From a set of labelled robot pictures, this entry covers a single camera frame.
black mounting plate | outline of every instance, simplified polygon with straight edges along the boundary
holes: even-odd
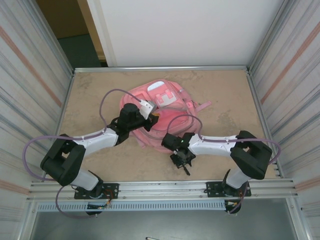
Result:
[[[224,198],[224,197],[240,197],[240,193],[244,193],[246,186],[247,190],[245,193],[245,197],[251,196],[251,187],[248,183],[245,182],[242,184],[242,186],[239,189],[235,189],[232,192],[229,192],[229,194],[226,194],[223,191],[222,181],[208,181],[205,183],[206,190],[204,190],[205,193],[207,193],[208,198]]]
[[[74,199],[117,199],[118,198],[119,183],[103,183],[102,188],[107,191],[104,191],[106,192],[106,194],[101,193],[99,197],[93,198],[89,196],[89,194],[81,195],[80,192],[75,191]]]

corrugated metal wall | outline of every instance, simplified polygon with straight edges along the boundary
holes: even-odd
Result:
[[[315,239],[320,239],[320,1],[296,1],[253,81],[284,176],[293,178]]]
[[[24,144],[56,132],[72,70],[29,0],[0,2],[0,239],[16,239],[29,186]],[[50,146],[38,142],[27,159],[38,175]]]

orange stripe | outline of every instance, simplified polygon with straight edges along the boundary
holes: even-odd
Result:
[[[46,90],[46,92],[50,95],[50,97],[61,107],[62,103],[59,98],[54,94],[54,92],[49,88],[49,86],[45,83],[40,74],[36,71],[34,66],[29,62],[29,60],[23,55],[23,53],[19,50],[16,44],[12,41],[9,35],[5,32],[5,30],[0,26],[0,36],[6,42],[6,44],[11,48],[11,50],[17,55],[17,57],[21,60],[21,62],[25,65],[25,67],[32,73],[32,75],[38,80],[41,86]]]
[[[29,194],[29,189],[24,188],[22,186],[18,186],[16,184],[12,184],[7,181],[3,181],[3,180],[0,180],[0,189],[9,190],[9,191],[16,192],[19,194],[24,194],[24,195]]]
[[[267,97],[272,93],[272,91],[276,88],[276,86],[279,84],[279,82],[284,78],[284,76],[287,74],[287,72],[290,70],[290,68],[294,65],[294,63],[297,61],[297,59],[304,53],[304,51],[307,49],[307,47],[309,47],[309,45],[316,38],[316,36],[318,35],[319,32],[320,32],[320,22],[315,26],[315,28],[312,30],[312,32],[309,34],[309,36],[304,40],[304,42],[299,47],[298,51],[295,53],[293,58],[285,66],[285,68],[282,70],[280,75],[276,78],[276,80],[271,85],[269,90],[263,96],[263,98],[261,99],[261,103],[262,104],[264,104],[264,102],[266,101]]]
[[[316,186],[320,186],[320,176],[312,178],[308,181],[303,181],[295,186],[297,192],[301,192]]]

green floor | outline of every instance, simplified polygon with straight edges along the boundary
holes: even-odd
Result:
[[[94,44],[89,34],[58,39],[73,68],[100,68]]]

beige work surface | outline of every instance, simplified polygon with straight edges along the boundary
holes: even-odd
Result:
[[[115,88],[131,90],[157,79],[179,83],[198,103],[212,105],[199,112],[206,136],[236,135],[247,130],[263,137],[262,127],[243,70],[228,71],[135,71],[77,73],[67,104],[61,133],[81,136],[104,127],[99,105],[104,94]],[[109,123],[119,115],[122,92],[112,92],[103,105],[103,116]],[[177,169],[169,154],[151,147],[142,149],[129,137],[122,144],[93,153],[83,160],[82,167],[104,181],[176,181],[222,179],[236,164],[231,158],[198,155],[188,167],[191,176]],[[267,178],[274,178],[269,167]]]

